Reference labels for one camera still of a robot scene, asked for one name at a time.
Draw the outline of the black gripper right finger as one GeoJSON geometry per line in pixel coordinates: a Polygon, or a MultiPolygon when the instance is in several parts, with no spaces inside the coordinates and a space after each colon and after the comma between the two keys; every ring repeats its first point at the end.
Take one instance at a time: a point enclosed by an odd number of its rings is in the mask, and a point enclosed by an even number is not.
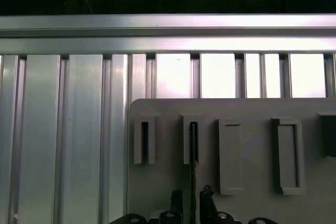
{"type": "Polygon", "coordinates": [[[204,186],[199,193],[200,213],[199,220],[201,224],[238,224],[240,220],[236,220],[227,212],[218,211],[213,201],[214,191],[211,186],[204,186]]]}

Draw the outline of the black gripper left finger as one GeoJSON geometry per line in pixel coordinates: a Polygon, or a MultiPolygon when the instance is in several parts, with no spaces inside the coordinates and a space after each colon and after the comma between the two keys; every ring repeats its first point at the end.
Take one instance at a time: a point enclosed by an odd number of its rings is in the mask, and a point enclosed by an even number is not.
{"type": "Polygon", "coordinates": [[[181,190],[174,190],[171,193],[171,204],[169,210],[158,210],[154,212],[149,220],[139,214],[126,214],[110,224],[172,224],[183,223],[183,195],[181,190]]]}

